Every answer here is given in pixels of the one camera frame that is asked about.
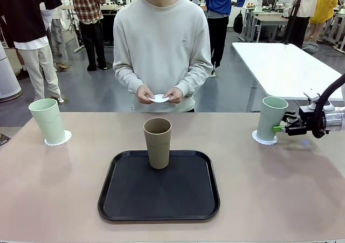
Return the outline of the grey desk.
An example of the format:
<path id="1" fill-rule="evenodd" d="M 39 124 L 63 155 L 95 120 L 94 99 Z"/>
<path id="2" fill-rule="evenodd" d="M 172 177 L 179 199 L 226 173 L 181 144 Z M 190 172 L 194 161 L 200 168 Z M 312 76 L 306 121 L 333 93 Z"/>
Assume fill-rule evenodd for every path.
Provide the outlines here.
<path id="1" fill-rule="evenodd" d="M 245 10 L 243 19 L 243 29 L 239 39 L 248 43 L 258 43 L 263 27 L 270 27 L 271 32 L 268 35 L 268 41 L 273 43 L 278 28 L 286 26 L 288 19 L 281 13 L 255 11 L 254 8 L 243 8 Z"/>

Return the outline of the brown plastic cup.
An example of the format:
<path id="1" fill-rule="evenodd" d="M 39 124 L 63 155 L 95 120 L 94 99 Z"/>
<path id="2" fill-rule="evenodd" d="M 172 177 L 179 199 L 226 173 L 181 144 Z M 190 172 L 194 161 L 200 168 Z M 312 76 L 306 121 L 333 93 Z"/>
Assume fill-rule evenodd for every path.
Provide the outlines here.
<path id="1" fill-rule="evenodd" d="M 169 164 L 171 122 L 162 117 L 148 119 L 143 131 L 151 167 L 166 168 Z"/>

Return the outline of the white cylindrical air purifier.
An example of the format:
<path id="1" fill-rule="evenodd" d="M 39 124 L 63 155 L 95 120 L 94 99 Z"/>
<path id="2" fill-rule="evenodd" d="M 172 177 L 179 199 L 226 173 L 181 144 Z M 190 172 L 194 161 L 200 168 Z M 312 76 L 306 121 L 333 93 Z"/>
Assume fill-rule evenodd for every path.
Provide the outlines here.
<path id="1" fill-rule="evenodd" d="M 0 103 L 18 98 L 22 89 L 0 42 Z"/>

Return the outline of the person's left hand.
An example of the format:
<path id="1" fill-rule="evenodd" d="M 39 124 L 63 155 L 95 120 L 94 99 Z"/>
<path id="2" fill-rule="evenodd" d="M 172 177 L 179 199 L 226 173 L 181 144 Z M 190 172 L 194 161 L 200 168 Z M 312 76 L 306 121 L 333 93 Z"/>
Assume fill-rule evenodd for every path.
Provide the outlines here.
<path id="1" fill-rule="evenodd" d="M 164 98 L 168 98 L 169 103 L 179 104 L 183 99 L 183 93 L 177 87 L 173 87 L 169 92 L 164 94 Z"/>

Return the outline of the white scalloped paper coaster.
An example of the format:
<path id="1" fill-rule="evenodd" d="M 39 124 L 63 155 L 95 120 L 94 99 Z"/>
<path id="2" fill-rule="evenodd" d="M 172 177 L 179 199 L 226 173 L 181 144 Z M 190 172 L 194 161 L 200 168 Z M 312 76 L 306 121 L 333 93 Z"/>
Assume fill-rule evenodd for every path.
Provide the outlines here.
<path id="1" fill-rule="evenodd" d="M 64 130 L 64 133 L 65 133 L 65 138 L 61 141 L 61 142 L 58 142 L 58 143 L 50 143 L 48 142 L 46 139 L 44 139 L 44 143 L 48 146 L 58 146 L 58 145 L 61 145 L 61 144 L 64 144 L 66 143 L 67 141 L 69 141 L 71 138 L 72 138 L 72 133 L 71 131 L 69 130 Z"/>
<path id="2" fill-rule="evenodd" d="M 256 142 L 258 142 L 258 143 L 260 143 L 260 144 L 262 144 L 262 145 L 274 145 L 274 144 L 276 144 L 276 143 L 278 142 L 278 138 L 277 138 L 276 136 L 274 136 L 273 140 L 271 140 L 271 141 L 265 141 L 265 140 L 260 139 L 260 138 L 257 136 L 257 130 L 254 130 L 254 131 L 252 132 L 252 138 L 253 138 Z"/>
<path id="3" fill-rule="evenodd" d="M 154 97 L 148 97 L 148 99 L 154 103 L 164 103 L 169 100 L 169 97 L 165 97 L 164 94 L 156 94 Z"/>

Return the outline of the pale green plastic cup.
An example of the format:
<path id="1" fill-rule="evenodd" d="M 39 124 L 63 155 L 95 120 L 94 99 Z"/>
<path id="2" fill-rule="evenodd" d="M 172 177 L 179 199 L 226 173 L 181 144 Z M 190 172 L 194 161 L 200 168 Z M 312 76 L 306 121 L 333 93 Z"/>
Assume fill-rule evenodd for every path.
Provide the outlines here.
<path id="1" fill-rule="evenodd" d="M 34 101 L 29 105 L 29 110 L 48 144 L 56 145 L 65 140 L 64 124 L 57 100 Z"/>
<path id="2" fill-rule="evenodd" d="M 273 141 L 275 132 L 273 127 L 279 126 L 280 122 L 288 108 L 288 102 L 282 98 L 275 96 L 267 96 L 263 98 L 257 137 L 263 141 Z"/>

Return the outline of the person in black top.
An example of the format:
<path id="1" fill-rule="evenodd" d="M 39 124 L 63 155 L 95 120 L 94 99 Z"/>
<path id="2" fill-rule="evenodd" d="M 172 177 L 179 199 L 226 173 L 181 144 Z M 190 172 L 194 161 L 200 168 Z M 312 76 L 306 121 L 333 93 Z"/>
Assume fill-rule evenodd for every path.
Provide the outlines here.
<path id="1" fill-rule="evenodd" d="M 61 5 L 61 0 L 0 0 L 0 19 L 8 26 L 14 46 L 24 60 L 35 100 L 45 97 L 47 82 L 52 97 L 64 102 L 46 35 L 54 10 Z"/>

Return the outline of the person's right hand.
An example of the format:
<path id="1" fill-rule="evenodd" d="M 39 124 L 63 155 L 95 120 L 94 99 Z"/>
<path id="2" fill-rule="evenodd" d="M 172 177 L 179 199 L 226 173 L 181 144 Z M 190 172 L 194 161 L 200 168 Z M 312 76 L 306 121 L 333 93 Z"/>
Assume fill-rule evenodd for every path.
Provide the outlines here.
<path id="1" fill-rule="evenodd" d="M 153 103 L 154 94 L 146 85 L 141 85 L 136 91 L 136 97 L 139 103 L 149 105 Z"/>

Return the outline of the person in cream top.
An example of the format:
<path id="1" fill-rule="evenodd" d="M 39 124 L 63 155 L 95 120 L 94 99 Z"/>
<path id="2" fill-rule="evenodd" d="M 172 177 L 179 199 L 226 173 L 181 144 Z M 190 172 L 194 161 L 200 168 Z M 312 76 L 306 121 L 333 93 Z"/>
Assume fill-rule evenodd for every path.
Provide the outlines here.
<path id="1" fill-rule="evenodd" d="M 300 8 L 297 14 L 296 22 L 299 23 L 298 28 L 300 29 L 300 39 L 302 40 L 301 47 L 303 45 L 303 40 L 306 34 L 306 29 L 311 17 L 314 16 L 316 9 L 316 4 L 318 0 L 301 0 Z"/>

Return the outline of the black plastic tray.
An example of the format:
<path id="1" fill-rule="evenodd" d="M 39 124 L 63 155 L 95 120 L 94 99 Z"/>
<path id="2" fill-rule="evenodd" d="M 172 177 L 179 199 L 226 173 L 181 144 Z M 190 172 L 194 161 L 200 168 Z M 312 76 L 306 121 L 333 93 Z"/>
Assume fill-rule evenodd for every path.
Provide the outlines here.
<path id="1" fill-rule="evenodd" d="M 205 221 L 220 208 L 211 159 L 196 150 L 170 151 L 154 169 L 145 150 L 124 151 L 111 161 L 98 200 L 111 222 Z"/>

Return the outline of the person's right forearm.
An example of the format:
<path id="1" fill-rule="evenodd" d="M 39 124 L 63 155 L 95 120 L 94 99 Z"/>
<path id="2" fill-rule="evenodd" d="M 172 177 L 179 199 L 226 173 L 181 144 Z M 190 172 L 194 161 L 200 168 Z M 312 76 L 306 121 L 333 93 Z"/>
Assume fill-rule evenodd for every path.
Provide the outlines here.
<path id="1" fill-rule="evenodd" d="M 136 94 L 138 88 L 144 85 L 144 82 L 134 73 L 131 65 L 114 62 L 113 69 L 115 77 L 127 87 L 130 93 Z"/>

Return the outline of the black tripod stand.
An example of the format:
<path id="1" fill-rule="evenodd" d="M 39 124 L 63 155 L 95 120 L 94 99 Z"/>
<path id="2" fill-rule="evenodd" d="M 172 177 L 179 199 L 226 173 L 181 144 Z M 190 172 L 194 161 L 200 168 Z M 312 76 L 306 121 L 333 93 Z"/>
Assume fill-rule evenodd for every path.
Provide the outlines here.
<path id="1" fill-rule="evenodd" d="M 300 29 L 298 28 L 299 23 L 296 22 L 297 14 L 300 8 L 301 0 L 295 0 L 293 3 L 292 11 L 288 19 L 286 26 L 284 44 L 293 44 L 297 47 L 301 47 L 302 40 L 300 39 Z"/>

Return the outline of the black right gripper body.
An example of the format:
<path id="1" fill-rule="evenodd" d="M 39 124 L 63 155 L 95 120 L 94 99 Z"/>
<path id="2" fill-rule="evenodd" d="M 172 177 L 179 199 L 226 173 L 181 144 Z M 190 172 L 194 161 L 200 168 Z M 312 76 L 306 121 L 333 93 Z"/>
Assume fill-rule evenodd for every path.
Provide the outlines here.
<path id="1" fill-rule="evenodd" d="M 312 131 L 314 128 L 314 110 L 310 109 L 309 106 L 300 106 L 299 117 L 302 123 L 302 128 L 299 130 L 299 135 L 305 135 L 308 131 Z"/>

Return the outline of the grey cloth bundle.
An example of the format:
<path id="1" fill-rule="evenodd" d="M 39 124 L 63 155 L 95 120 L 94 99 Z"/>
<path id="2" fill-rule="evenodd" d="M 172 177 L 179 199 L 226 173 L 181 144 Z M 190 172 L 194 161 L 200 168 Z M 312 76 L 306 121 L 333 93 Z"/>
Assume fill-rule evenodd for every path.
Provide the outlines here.
<path id="1" fill-rule="evenodd" d="M 314 55 L 318 51 L 318 44 L 312 41 L 305 41 L 301 49 L 310 55 Z"/>

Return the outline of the black hanging bag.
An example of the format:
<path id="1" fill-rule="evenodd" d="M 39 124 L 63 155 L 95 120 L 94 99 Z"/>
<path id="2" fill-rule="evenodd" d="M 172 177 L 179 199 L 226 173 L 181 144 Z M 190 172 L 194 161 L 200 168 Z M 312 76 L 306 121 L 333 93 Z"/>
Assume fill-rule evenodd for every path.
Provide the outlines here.
<path id="1" fill-rule="evenodd" d="M 243 15 L 242 12 L 240 11 L 239 14 L 234 19 L 233 22 L 233 30 L 237 34 L 241 34 L 243 30 Z"/>

